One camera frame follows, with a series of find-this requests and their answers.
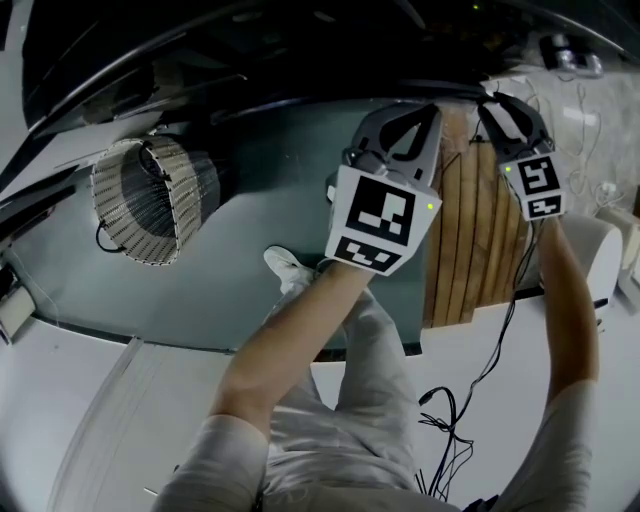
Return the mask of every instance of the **woven basket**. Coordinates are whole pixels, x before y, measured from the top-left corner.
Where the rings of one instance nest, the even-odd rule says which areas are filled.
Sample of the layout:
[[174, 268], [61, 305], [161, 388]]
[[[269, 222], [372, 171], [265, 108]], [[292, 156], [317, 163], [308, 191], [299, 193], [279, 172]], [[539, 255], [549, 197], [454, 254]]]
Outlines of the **woven basket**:
[[173, 263], [221, 203], [208, 153], [187, 152], [166, 136], [116, 142], [95, 164], [91, 183], [98, 231], [118, 247], [109, 252], [148, 265]]

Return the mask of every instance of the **wooden slat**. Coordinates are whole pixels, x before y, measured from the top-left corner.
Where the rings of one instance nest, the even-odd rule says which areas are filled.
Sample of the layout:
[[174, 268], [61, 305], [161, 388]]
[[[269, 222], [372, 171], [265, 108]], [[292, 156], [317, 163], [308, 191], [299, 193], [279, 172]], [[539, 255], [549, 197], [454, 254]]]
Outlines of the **wooden slat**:
[[482, 278], [482, 286], [480, 288], [479, 305], [486, 306], [491, 303], [493, 297], [493, 287], [496, 284], [496, 274], [498, 272], [498, 263], [500, 253], [502, 251], [502, 241], [504, 237], [504, 223], [507, 220], [507, 189], [504, 183], [497, 176], [496, 169], [496, 153], [491, 144], [482, 144], [478, 148], [478, 167], [480, 174], [483, 176], [493, 175], [493, 214], [491, 216], [491, 239], [489, 244], [489, 255], [487, 256], [487, 265], [484, 276]]
[[[431, 188], [440, 189], [440, 178], [442, 176], [442, 154], [436, 174], [433, 177]], [[424, 295], [424, 310], [422, 313], [422, 326], [429, 328], [433, 326], [433, 314], [436, 306], [436, 293], [438, 290], [438, 268], [440, 263], [440, 234], [442, 232], [442, 210], [438, 212], [427, 233], [427, 281]]]
[[438, 267], [438, 284], [436, 304], [433, 312], [434, 327], [446, 325], [451, 285], [455, 269], [456, 250], [458, 246], [458, 218], [460, 210], [460, 161], [445, 154], [445, 167], [442, 176], [442, 234], [440, 236], [440, 264]]
[[480, 165], [481, 159], [486, 163], [484, 153], [493, 152], [490, 144], [474, 144], [478, 157], [478, 187], [476, 206], [476, 227], [473, 239], [473, 253], [469, 268], [469, 280], [462, 304], [461, 323], [469, 323], [480, 299], [480, 290], [484, 278], [484, 270], [491, 247], [493, 232], [493, 216], [496, 202], [496, 172], [492, 165]]
[[502, 294], [502, 302], [509, 302], [511, 295], [513, 294], [513, 280], [516, 277], [516, 271], [518, 265], [524, 255], [525, 245], [527, 243], [527, 235], [529, 234], [529, 223], [520, 216], [520, 225], [518, 226], [518, 235], [516, 236], [516, 243], [513, 249], [513, 257], [511, 258], [511, 265], [509, 266], [509, 275]]
[[493, 290], [494, 304], [502, 302], [507, 279], [509, 277], [509, 269], [511, 268], [511, 260], [513, 259], [513, 250], [518, 236], [518, 226], [520, 225], [520, 204], [513, 195], [509, 194], [509, 212], [507, 213], [507, 225], [504, 232], [504, 242], [502, 244], [502, 254], [498, 267], [498, 275], [496, 277], [496, 285]]
[[469, 130], [465, 111], [458, 107], [442, 107], [440, 111], [442, 112], [442, 149], [446, 153], [466, 153], [469, 149]]
[[461, 156], [460, 213], [458, 220], [458, 243], [456, 263], [451, 285], [451, 298], [447, 312], [447, 325], [460, 322], [469, 278], [473, 235], [476, 223], [476, 201], [478, 188], [478, 151], [475, 144]]
[[480, 295], [480, 305], [487, 306], [492, 303], [493, 290], [498, 276], [498, 266], [502, 255], [502, 245], [504, 242], [504, 230], [507, 225], [507, 211], [509, 209], [509, 191], [501, 179], [496, 179], [498, 195], [496, 198], [496, 214], [493, 222], [493, 234], [491, 237], [491, 249], [489, 250], [489, 261], [482, 283], [482, 293]]

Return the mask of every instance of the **foot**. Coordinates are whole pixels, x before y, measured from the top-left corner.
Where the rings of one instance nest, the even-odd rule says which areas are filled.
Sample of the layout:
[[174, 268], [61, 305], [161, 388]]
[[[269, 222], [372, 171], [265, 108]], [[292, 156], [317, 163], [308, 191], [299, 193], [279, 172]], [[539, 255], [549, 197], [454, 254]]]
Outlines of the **foot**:
[[284, 293], [289, 284], [295, 281], [308, 284], [313, 271], [304, 267], [297, 258], [284, 247], [272, 245], [264, 251], [264, 261], [271, 271], [280, 278], [280, 291]]

